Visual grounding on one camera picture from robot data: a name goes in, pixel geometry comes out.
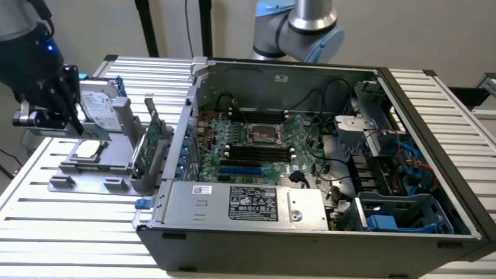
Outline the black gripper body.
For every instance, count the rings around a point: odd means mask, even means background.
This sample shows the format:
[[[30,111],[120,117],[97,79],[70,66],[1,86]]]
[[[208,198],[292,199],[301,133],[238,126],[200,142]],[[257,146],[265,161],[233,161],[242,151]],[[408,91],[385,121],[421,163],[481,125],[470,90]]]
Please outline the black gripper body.
[[[37,23],[18,38],[1,42],[1,83],[17,102],[42,102],[57,88],[64,58],[48,27]]]

